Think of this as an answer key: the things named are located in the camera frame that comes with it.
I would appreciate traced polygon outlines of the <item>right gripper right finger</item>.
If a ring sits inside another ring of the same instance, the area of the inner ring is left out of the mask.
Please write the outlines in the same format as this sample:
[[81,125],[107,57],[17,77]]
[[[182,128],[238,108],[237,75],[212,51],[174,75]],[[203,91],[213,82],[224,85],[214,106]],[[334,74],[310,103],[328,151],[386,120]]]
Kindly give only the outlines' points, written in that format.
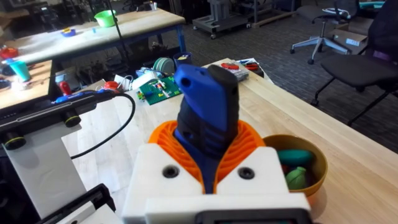
[[267,147],[247,122],[238,121],[238,133],[215,173],[216,194],[288,194],[276,150]]

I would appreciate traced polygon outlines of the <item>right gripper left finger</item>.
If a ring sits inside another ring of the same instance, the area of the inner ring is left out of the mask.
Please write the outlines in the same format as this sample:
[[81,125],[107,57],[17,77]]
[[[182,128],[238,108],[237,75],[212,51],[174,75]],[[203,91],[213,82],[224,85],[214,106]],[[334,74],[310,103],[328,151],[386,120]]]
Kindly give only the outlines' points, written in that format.
[[122,210],[124,223],[194,223],[193,200],[204,192],[201,171],[166,121],[139,147]]

